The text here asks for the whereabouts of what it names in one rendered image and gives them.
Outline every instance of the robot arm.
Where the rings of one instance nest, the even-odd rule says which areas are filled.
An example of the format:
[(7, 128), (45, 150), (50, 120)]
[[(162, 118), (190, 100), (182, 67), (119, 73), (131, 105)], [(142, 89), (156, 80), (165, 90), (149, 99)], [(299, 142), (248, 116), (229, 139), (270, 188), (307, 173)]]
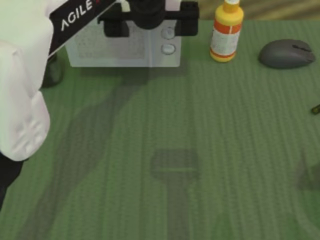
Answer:
[(184, 5), (183, 12), (166, 12), (166, 0), (127, 0), (130, 14), (108, 17), (108, 12), (102, 14), (124, 0), (41, 1), (0, 2), (0, 152), (16, 162), (32, 156), (49, 132), (50, 116), (40, 92), (48, 58), (92, 20), (100, 17), (109, 37), (127, 37), (126, 20), (150, 30), (164, 19), (177, 19), (177, 35), (198, 32), (199, 9), (194, 3), (193, 10)]

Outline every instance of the bottle cap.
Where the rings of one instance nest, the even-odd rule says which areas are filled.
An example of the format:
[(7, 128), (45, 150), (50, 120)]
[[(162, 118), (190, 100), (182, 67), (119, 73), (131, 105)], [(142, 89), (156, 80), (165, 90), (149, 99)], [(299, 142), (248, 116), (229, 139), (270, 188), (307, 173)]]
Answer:
[(224, 0), (225, 3), (230, 4), (230, 5), (236, 5), (240, 2), (240, 0)]

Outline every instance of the glue bottle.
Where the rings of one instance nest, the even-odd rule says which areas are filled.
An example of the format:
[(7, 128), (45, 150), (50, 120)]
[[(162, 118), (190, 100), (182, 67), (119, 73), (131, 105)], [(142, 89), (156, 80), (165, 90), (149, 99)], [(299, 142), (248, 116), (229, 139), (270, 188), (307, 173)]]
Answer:
[(217, 62), (226, 63), (235, 57), (243, 19), (240, 0), (224, 0), (216, 9), (210, 55)]

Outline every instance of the black computer mouse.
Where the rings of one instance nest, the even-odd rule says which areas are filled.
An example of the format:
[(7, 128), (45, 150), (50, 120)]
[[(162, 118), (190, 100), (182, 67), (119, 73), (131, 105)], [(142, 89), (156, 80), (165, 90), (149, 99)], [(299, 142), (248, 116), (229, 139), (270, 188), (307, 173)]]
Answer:
[(270, 68), (293, 69), (313, 63), (316, 57), (304, 41), (280, 39), (265, 45), (258, 59)]

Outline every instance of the green wood grain surface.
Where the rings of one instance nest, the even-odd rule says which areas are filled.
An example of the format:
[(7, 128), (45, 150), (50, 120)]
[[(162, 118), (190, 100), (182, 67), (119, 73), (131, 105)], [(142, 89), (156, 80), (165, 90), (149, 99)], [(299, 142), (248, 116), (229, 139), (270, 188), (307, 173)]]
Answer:
[(44, 89), (51, 130), (0, 215), (0, 240), (319, 240), (319, 62), (257, 61), (319, 23), (246, 21), (229, 63), (212, 22), (180, 68), (71, 68)]

